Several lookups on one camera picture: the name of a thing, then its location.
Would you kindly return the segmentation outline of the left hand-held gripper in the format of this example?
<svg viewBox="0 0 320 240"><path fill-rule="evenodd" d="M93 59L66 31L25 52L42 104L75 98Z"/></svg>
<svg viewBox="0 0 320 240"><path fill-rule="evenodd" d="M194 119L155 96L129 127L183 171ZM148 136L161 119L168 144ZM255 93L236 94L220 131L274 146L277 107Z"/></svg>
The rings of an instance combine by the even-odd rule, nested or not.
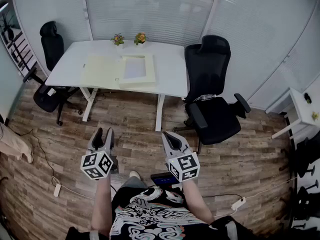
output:
<svg viewBox="0 0 320 240"><path fill-rule="evenodd" d="M99 127L91 136L86 154L81 157L80 169L91 180L119 173L117 157L112 154L115 145L114 130L110 127L103 143L103 129Z"/></svg>

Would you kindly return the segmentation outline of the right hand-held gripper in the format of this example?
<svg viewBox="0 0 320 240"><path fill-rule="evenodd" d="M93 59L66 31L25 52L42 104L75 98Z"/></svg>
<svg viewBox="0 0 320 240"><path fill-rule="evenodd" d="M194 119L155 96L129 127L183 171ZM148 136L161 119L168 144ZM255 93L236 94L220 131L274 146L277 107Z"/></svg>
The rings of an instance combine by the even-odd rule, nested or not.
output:
<svg viewBox="0 0 320 240"><path fill-rule="evenodd" d="M193 152L187 140L171 131L169 133L163 131L161 137L168 170L173 176L179 182L197 178L200 172L200 163L197 153Z"/></svg>

